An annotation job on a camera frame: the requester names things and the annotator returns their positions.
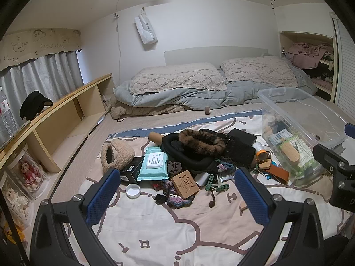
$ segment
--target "white shutter door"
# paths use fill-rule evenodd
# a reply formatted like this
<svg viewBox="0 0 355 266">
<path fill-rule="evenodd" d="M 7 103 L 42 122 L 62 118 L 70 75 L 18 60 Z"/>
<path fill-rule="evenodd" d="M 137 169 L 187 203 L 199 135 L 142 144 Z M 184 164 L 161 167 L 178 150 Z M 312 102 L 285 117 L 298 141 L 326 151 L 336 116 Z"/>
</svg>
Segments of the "white shutter door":
<svg viewBox="0 0 355 266">
<path fill-rule="evenodd" d="M 338 87 L 335 104 L 355 119 L 355 44 L 339 19 L 334 19 L 338 44 Z"/>
</svg>

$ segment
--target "plastic water bottle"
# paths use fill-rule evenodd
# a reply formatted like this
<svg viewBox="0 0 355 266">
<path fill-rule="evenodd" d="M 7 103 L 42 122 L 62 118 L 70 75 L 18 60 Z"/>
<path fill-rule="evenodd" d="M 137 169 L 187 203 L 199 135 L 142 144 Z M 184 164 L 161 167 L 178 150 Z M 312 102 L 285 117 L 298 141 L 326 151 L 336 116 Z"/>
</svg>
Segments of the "plastic water bottle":
<svg viewBox="0 0 355 266">
<path fill-rule="evenodd" d="M 12 137 L 17 132 L 17 125 L 14 117 L 11 114 L 10 107 L 8 105 L 8 99 L 5 96 L 5 93 L 0 87 L 0 115 L 1 119 L 5 124 L 6 130 L 10 137 Z"/>
</svg>

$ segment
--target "white round cap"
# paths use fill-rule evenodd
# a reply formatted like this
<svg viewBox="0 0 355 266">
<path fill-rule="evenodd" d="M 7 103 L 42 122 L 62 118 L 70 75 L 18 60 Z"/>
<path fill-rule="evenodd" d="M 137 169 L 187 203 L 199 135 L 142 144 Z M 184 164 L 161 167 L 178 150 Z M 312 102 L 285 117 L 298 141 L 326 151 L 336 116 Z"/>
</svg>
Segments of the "white round cap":
<svg viewBox="0 0 355 266">
<path fill-rule="evenodd" d="M 129 198 L 137 198 L 141 195 L 141 188 L 137 184 L 129 184 L 126 187 L 126 194 Z"/>
</svg>

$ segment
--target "bottle label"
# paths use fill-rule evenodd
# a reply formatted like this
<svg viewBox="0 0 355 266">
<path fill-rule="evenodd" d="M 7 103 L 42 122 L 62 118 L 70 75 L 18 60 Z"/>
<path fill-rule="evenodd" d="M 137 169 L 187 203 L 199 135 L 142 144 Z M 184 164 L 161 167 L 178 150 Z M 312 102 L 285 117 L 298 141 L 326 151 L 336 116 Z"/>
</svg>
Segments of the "bottle label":
<svg viewBox="0 0 355 266">
<path fill-rule="evenodd" d="M 8 110 L 10 110 L 10 107 L 8 106 L 8 100 L 5 99 L 0 103 L 0 116 Z"/>
</svg>

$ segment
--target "white wall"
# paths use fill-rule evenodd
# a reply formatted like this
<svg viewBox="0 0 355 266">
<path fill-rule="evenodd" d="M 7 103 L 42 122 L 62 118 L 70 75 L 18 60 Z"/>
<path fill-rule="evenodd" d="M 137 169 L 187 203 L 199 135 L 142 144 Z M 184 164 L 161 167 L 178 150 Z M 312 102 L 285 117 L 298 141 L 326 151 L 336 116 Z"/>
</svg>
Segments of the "white wall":
<svg viewBox="0 0 355 266">
<path fill-rule="evenodd" d="M 281 32 L 306 32 L 334 36 L 326 3 L 292 4 L 275 8 L 278 30 Z"/>
<path fill-rule="evenodd" d="M 143 46 L 134 18 L 141 8 L 152 23 L 158 42 Z M 244 46 L 279 52 L 277 24 L 269 6 L 245 0 L 160 0 L 118 12 L 122 51 L 121 82 L 144 67 L 165 65 L 164 52 L 204 46 Z M 116 20 L 111 14 L 81 30 L 78 59 L 84 82 L 113 73 L 119 81 Z"/>
</svg>

